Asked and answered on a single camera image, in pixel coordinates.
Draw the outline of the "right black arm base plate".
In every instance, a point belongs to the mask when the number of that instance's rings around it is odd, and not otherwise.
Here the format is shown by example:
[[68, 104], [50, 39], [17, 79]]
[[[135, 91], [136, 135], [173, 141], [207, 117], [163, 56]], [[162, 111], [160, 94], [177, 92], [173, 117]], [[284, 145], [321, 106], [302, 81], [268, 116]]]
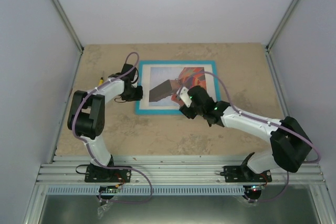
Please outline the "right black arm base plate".
[[243, 166], [224, 166], [220, 172], [227, 183], [268, 183], [272, 182], [269, 170], [260, 174], [254, 173], [250, 168]]

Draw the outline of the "yellow handled screwdriver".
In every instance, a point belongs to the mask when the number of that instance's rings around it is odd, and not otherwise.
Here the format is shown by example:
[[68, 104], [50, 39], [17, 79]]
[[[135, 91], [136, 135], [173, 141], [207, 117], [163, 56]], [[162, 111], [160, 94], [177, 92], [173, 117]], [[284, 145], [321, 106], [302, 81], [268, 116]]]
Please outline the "yellow handled screwdriver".
[[102, 74], [101, 74], [101, 77], [100, 77], [100, 79], [99, 79], [99, 84], [98, 84], [98, 86], [102, 85], [103, 83], [104, 83], [104, 71], [103, 71]]

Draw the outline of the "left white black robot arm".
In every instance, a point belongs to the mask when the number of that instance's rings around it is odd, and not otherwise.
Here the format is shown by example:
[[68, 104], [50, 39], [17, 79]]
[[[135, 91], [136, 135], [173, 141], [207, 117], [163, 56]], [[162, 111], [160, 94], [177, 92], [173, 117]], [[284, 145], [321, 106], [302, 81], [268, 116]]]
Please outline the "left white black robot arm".
[[143, 88], [137, 85], [138, 69], [125, 63], [121, 72], [91, 91], [78, 90], [73, 94], [67, 126], [75, 138], [81, 140], [91, 157], [90, 163], [97, 168], [97, 176], [104, 182], [114, 178], [113, 157], [108, 151], [102, 132], [105, 126], [106, 104], [117, 98], [121, 103], [140, 101]]

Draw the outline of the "teal wooden picture frame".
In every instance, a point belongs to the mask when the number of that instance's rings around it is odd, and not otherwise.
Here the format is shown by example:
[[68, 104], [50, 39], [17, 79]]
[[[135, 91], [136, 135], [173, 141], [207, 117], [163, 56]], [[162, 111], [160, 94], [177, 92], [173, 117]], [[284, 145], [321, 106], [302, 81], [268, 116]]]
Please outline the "teal wooden picture frame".
[[219, 83], [211, 74], [217, 74], [213, 60], [143, 60], [139, 63], [138, 84], [143, 87], [143, 98], [135, 106], [137, 115], [178, 115], [180, 106], [161, 107], [149, 105], [150, 71], [152, 67], [203, 67], [206, 79], [206, 91], [214, 101], [221, 99]]

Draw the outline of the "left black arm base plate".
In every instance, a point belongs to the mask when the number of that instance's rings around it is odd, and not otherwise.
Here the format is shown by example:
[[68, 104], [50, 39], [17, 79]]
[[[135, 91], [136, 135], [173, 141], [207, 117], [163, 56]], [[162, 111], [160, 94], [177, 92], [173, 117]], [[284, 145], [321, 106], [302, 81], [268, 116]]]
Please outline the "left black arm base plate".
[[125, 169], [105, 169], [100, 166], [88, 165], [84, 181], [86, 183], [128, 183], [132, 171], [129, 167]]

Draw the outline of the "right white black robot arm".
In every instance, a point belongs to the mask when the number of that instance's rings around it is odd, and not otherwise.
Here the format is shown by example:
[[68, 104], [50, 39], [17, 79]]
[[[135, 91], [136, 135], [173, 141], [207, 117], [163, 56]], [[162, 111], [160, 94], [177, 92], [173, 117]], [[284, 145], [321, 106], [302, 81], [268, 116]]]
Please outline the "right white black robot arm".
[[252, 152], [239, 166], [225, 166], [221, 175], [227, 182], [252, 182], [266, 178], [275, 168], [295, 173], [312, 150], [312, 143], [296, 119], [269, 119], [244, 110], [228, 102], [211, 98], [207, 91], [194, 86], [182, 87], [177, 97], [183, 102], [180, 111], [188, 119], [201, 116], [208, 126], [218, 125], [243, 131], [269, 144], [264, 152]]

